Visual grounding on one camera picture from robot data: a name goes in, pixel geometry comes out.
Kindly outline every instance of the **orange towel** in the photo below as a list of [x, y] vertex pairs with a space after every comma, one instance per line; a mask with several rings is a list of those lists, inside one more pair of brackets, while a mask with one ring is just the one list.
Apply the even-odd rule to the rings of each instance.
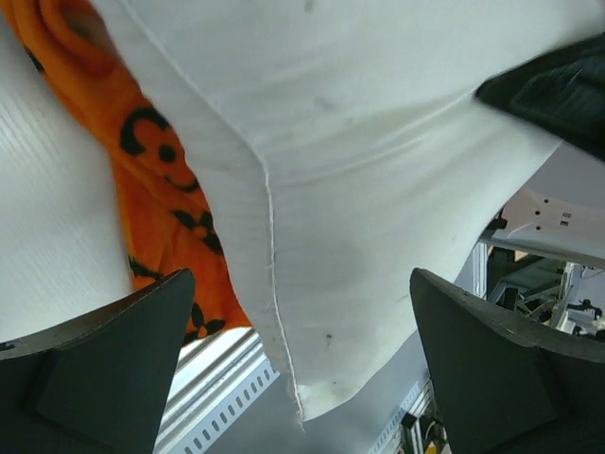
[[86, 0], [0, 0], [0, 9], [57, 98], [111, 157], [134, 287], [184, 268], [195, 274], [185, 342], [250, 326], [179, 138], [119, 58], [67, 20], [102, 27], [95, 10]]

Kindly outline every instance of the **metal frame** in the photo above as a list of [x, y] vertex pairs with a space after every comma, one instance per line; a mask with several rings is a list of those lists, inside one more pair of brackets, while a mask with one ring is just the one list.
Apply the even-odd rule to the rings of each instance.
[[473, 263], [473, 294], [479, 298], [487, 296], [487, 269], [488, 269], [488, 245], [478, 242], [471, 253]]
[[567, 322], [569, 320], [567, 316], [567, 305], [571, 303], [571, 288], [576, 284], [579, 279], [580, 265], [575, 263], [568, 263], [563, 273], [563, 280], [561, 285], [561, 293], [559, 294], [559, 300], [561, 301], [555, 306], [550, 319], [550, 327], [558, 329], [560, 331], [567, 332], [569, 326]]
[[605, 269], [605, 211], [521, 189], [502, 211], [506, 226], [487, 229], [492, 246]]
[[402, 442], [401, 422], [406, 414], [424, 414], [431, 404], [431, 386], [429, 381], [416, 382], [406, 399], [390, 418], [389, 423], [372, 446], [369, 454], [394, 454]]
[[237, 329], [181, 352], [154, 454], [199, 454], [279, 376], [258, 335]]

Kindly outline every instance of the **white fabric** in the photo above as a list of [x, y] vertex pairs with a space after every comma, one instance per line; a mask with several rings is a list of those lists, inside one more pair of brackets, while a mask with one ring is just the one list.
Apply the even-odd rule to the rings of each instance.
[[560, 143], [473, 90], [602, 29], [597, 0], [93, 3], [183, 141], [303, 420], [414, 331], [412, 269], [453, 280]]
[[131, 293], [105, 151], [0, 14], [0, 341]]

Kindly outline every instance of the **orange cloth with black pattern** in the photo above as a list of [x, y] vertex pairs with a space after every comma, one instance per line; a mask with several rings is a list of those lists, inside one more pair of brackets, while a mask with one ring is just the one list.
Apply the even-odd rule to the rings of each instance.
[[119, 58], [66, 20], [96, 18], [94, 9], [85, 0], [0, 0], [0, 9], [64, 107], [110, 155], [135, 289], [188, 268], [197, 288], [185, 342], [250, 326], [176, 133]]

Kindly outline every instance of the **fabric seam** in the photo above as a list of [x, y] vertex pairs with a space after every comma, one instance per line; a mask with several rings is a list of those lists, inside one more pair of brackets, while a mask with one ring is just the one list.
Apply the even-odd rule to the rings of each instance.
[[128, 0], [119, 0], [118, 3], [122, 6], [124, 11], [130, 17], [132, 22], [137, 26], [137, 28], [141, 31], [141, 33], [145, 36], [145, 38], [151, 44], [151, 46], [160, 54], [160, 56], [162, 58], [165, 59], [165, 61], [175, 71], [177, 76], [179, 76], [180, 79], [185, 83], [185, 85], [187, 87], [189, 87], [189, 89], [196, 95], [196, 98], [198, 98], [203, 104], [205, 104], [207, 107], [209, 107], [216, 114], [216, 116], [218, 116], [218, 118], [229, 129], [231, 129], [235, 133], [237, 138], [242, 141], [242, 143], [246, 146], [246, 148], [248, 148], [248, 150], [258, 160], [259, 164], [261, 165], [261, 167], [263, 169], [263, 172], [265, 173], [265, 189], [267, 191], [267, 198], [268, 198], [269, 242], [270, 242], [269, 247], [270, 247], [271, 294], [272, 294], [271, 296], [273, 299], [273, 301], [272, 301], [273, 312], [274, 312], [278, 327], [280, 329], [280, 334], [282, 336], [282, 340], [284, 341], [285, 354], [287, 357], [288, 368], [290, 369], [290, 371], [289, 371], [290, 376], [292, 377], [292, 384], [294, 387], [293, 393], [294, 393], [294, 397], [296, 400], [296, 404], [299, 408], [301, 419], [304, 420], [303, 404], [302, 404], [301, 397], [298, 392], [297, 378], [294, 373], [294, 363], [292, 360], [292, 356], [290, 354], [287, 337], [285, 335], [285, 329], [284, 329], [284, 324], [282, 323], [282, 316], [280, 313], [280, 309], [277, 305], [277, 286], [275, 283], [275, 229], [274, 229], [275, 217], [274, 217], [273, 198], [272, 198], [272, 193], [271, 193], [271, 188], [270, 188], [267, 164], [266, 164], [265, 160], [261, 158], [260, 154], [254, 149], [252, 144], [246, 138], [244, 138], [244, 134], [242, 134], [241, 131], [239, 131], [233, 125], [233, 123], [227, 119], [227, 116], [216, 105], [213, 105], [208, 100], [208, 98], [203, 95], [202, 90], [198, 86], [196, 86], [193, 83], [193, 81], [183, 73], [183, 71], [177, 65], [177, 63], [175, 61], [173, 61], [172, 59], [170, 59], [167, 52], [164, 50], [164, 48], [159, 43], [159, 40], [157, 40], [155, 34], [145, 25], [145, 23], [139, 17], [139, 15], [136, 14], [134, 9], [130, 5], [130, 2]]

